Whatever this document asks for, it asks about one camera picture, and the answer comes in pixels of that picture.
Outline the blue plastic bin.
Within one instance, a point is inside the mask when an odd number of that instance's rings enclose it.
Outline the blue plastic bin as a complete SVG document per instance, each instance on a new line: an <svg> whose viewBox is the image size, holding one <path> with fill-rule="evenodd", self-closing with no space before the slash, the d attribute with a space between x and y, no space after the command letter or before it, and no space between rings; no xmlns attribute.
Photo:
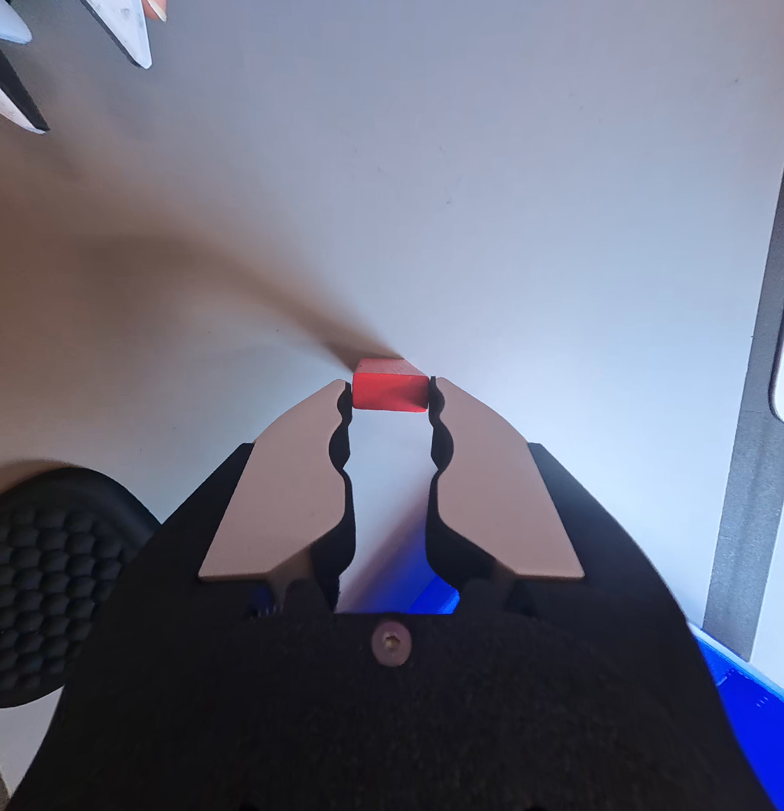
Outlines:
<svg viewBox="0 0 784 811"><path fill-rule="evenodd" d="M417 714L494 809L784 809L784 700L687 628L652 567L405 614ZM448 742L441 741L443 729Z"/></svg>

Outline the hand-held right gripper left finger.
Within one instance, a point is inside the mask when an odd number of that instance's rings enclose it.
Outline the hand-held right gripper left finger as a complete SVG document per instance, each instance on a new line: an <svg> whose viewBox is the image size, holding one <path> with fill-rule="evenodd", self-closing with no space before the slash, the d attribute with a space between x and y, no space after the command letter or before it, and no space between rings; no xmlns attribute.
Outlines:
<svg viewBox="0 0 784 811"><path fill-rule="evenodd" d="M312 546L345 515L346 483L330 441L343 416L348 384L334 380L262 431L216 530L202 582L261 581L276 599L312 579Z"/></svg>

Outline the red wooden plank block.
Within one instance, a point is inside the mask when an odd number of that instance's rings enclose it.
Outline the red wooden plank block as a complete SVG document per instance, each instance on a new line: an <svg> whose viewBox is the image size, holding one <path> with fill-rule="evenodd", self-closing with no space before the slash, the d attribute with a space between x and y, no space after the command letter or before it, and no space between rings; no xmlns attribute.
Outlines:
<svg viewBox="0 0 784 811"><path fill-rule="evenodd" d="M427 411L430 378L404 359L361 359L352 382L353 407L362 411Z"/></svg>

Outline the black mesh wrist rest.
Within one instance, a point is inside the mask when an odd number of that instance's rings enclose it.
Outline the black mesh wrist rest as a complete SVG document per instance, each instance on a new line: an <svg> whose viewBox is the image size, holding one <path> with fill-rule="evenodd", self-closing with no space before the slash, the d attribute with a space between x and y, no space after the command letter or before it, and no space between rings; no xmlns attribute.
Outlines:
<svg viewBox="0 0 784 811"><path fill-rule="evenodd" d="M110 477L44 471L0 494L0 709L60 689L161 522Z"/></svg>

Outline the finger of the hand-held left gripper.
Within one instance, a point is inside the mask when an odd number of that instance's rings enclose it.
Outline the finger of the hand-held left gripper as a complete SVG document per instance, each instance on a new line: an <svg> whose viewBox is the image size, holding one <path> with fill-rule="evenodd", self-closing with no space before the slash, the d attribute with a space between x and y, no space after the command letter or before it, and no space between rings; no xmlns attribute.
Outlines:
<svg viewBox="0 0 784 811"><path fill-rule="evenodd" d="M81 1L125 56L135 65L153 65L141 1Z"/></svg>
<svg viewBox="0 0 784 811"><path fill-rule="evenodd" d="M48 123L0 49L0 115L26 131L49 132Z"/></svg>

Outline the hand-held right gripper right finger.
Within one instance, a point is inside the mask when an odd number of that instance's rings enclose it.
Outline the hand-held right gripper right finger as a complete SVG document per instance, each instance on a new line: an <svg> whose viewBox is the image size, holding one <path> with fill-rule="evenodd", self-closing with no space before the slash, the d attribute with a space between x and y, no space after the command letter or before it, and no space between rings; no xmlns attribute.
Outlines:
<svg viewBox="0 0 784 811"><path fill-rule="evenodd" d="M444 377L429 382L427 561L445 582L584 578L527 440Z"/></svg>

